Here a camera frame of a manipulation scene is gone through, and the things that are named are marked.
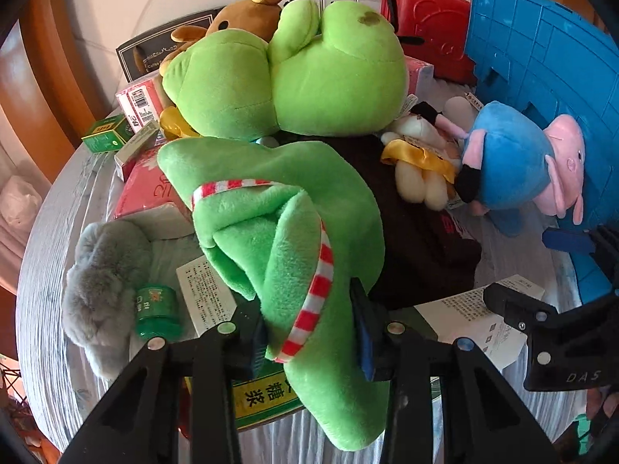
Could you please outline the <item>person right hand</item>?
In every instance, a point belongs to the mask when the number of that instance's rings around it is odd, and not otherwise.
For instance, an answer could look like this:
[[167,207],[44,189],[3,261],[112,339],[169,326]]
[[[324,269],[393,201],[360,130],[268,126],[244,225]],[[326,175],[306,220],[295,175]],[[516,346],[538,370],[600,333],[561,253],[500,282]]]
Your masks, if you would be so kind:
[[587,390],[585,415],[591,427],[604,424],[613,417],[618,406],[618,387],[593,387]]

